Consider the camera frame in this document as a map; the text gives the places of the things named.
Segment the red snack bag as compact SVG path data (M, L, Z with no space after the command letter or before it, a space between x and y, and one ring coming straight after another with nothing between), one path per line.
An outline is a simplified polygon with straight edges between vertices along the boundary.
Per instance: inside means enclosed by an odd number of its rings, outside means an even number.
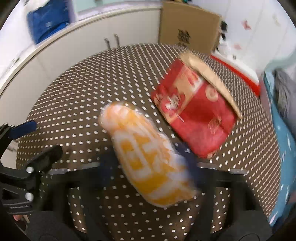
M151 99L172 129L201 158L215 156L242 118L220 77L191 52L173 62Z

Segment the orange white snack bag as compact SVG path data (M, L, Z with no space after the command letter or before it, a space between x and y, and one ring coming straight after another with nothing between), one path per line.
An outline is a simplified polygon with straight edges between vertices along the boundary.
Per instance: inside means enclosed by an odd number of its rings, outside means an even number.
M110 135L126 178L148 203L169 207L197 195L185 158L146 113L113 102L102 109L99 124Z

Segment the grey folded duvet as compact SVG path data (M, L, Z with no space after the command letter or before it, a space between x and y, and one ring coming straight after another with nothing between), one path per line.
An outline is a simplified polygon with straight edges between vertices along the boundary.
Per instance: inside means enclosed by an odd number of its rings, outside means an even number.
M282 69L274 70L278 112L295 136L295 82Z

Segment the brown polka-dot tablecloth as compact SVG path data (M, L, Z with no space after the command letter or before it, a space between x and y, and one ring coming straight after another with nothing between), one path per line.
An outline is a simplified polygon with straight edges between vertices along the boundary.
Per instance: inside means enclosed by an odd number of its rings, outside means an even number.
M269 231L280 186L273 124L244 80L165 44L103 51L62 73L27 116L25 169L63 152L37 197L92 240L206 240L251 216Z

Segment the white plastic bag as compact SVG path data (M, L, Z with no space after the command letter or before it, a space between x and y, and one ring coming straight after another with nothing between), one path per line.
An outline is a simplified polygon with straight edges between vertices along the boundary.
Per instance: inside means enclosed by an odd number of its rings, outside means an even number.
M221 55L230 55L232 53L232 48L230 47L229 42L226 40L226 37L223 37L222 35L220 35L217 49Z

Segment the blue fabric bag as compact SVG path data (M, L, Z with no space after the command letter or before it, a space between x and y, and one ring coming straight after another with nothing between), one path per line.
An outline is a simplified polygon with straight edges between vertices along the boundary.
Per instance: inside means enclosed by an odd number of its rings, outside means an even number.
M30 36L39 44L71 23L68 1L47 1L26 15Z

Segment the brown cardboard box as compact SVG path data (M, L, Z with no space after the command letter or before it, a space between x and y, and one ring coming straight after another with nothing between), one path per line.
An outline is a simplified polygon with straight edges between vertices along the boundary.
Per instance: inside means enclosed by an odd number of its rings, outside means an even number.
M220 36L222 17L175 1L163 1L159 42L211 54Z

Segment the red storage bench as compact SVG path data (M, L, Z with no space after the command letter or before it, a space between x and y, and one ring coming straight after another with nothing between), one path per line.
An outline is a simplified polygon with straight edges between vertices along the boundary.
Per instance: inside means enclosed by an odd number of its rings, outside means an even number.
M234 72L236 75L238 75L251 88L251 90L255 93L255 95L257 97L260 96L260 90L261 90L260 85L253 82L250 77L245 75L243 72L238 70L236 67L231 66L230 64L226 63L224 60L221 60L218 57L215 57L214 55L211 55L211 58L215 59L218 62L220 62L221 64L226 66L228 69L230 69L232 72Z

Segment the teal bed mattress cover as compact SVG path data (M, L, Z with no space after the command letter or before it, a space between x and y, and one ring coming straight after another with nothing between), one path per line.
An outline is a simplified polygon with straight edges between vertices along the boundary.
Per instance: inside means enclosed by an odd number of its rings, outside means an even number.
M280 187L277 203L269 218L270 225L276 226L283 223L292 208L292 204L289 204L288 201L295 191L295 139L278 112L274 94L273 74L265 72L263 81L280 151Z

